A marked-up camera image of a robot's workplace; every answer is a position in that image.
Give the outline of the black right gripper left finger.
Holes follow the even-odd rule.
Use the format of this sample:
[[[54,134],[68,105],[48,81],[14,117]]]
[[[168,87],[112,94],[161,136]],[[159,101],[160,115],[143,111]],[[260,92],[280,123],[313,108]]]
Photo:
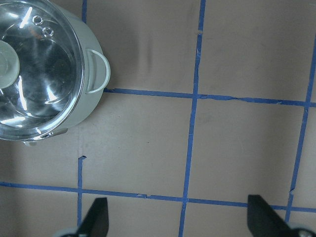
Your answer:
[[[106,197],[96,198],[76,231],[78,237],[106,237],[109,231],[109,211]]]

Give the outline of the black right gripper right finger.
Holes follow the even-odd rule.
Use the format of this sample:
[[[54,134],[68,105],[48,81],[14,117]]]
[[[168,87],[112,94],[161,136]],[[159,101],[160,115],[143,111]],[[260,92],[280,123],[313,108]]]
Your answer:
[[[247,226],[253,237],[298,237],[260,195],[247,199]]]

